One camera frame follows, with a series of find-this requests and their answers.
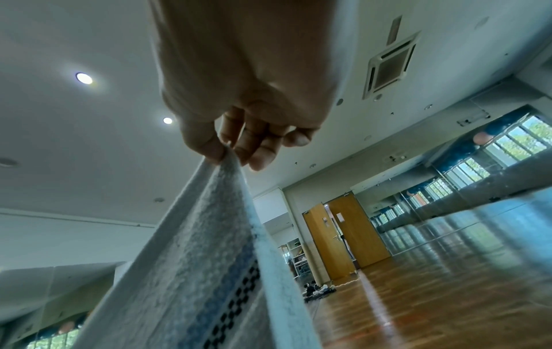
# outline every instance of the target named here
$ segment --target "ceiling vent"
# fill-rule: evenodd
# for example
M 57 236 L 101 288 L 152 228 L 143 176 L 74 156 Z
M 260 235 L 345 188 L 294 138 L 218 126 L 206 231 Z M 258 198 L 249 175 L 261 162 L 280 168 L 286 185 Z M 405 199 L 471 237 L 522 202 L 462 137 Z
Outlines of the ceiling vent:
M 382 91 L 406 76 L 418 39 L 419 32 L 370 59 L 362 99 Z

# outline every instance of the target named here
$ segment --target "wooden floor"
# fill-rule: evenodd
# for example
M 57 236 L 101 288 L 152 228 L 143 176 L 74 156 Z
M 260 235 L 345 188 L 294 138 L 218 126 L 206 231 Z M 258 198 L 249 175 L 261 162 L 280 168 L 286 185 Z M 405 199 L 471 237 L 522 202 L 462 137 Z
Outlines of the wooden floor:
M 516 200 L 312 305 L 324 348 L 552 348 L 552 189 Z

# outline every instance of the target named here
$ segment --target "wooden door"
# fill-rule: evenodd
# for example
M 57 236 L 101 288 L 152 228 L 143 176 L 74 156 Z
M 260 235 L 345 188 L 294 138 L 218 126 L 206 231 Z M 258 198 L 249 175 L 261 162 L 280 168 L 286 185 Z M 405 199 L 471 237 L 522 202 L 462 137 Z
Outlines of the wooden door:
M 333 225 L 326 209 L 318 204 L 303 213 L 306 225 L 315 241 L 322 262 L 328 271 L 329 278 L 337 280 L 355 271 L 351 256 L 345 249 L 343 241 Z
M 334 199 L 328 206 L 361 268 L 391 257 L 353 194 Z

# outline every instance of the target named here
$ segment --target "black checkered pattern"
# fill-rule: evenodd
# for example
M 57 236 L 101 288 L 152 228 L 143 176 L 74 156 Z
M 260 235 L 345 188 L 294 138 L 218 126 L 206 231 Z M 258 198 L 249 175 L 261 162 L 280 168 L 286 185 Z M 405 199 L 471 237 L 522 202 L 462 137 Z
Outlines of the black checkered pattern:
M 243 306 L 249 301 L 250 294 L 255 290 L 259 278 L 259 265 L 255 260 L 228 303 L 227 310 L 220 316 L 218 323 L 211 331 L 209 339 L 203 344 L 204 349 L 218 348 L 224 343 L 227 333 L 234 327 Z

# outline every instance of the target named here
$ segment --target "white towel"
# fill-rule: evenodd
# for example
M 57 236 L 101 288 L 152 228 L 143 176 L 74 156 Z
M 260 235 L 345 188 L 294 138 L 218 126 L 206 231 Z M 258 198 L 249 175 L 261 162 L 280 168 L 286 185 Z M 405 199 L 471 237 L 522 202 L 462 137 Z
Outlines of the white towel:
M 203 161 L 73 349 L 318 349 L 239 162 Z

